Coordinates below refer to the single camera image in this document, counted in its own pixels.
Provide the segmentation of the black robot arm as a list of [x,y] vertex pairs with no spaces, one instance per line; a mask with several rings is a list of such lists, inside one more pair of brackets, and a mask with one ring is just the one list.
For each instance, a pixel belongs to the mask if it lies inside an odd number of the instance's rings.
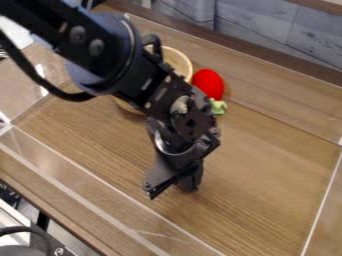
[[84,102],[101,95],[125,101],[146,116],[156,152],[142,190],[156,198],[176,185],[190,192],[202,177],[202,160],[220,145],[210,101],[164,61],[157,35],[141,35],[124,16],[92,13],[64,0],[0,0],[0,15],[22,26],[66,60],[80,91],[45,80],[0,30],[0,46],[26,76],[53,96]]

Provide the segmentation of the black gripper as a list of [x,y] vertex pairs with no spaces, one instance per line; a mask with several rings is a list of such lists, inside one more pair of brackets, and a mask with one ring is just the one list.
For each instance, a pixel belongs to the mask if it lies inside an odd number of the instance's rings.
[[154,148],[154,162],[141,183],[146,196],[153,200],[172,185],[193,192],[201,183],[204,158],[220,145],[217,126],[212,125],[181,150],[162,137],[165,128],[153,118],[146,119],[146,131]]

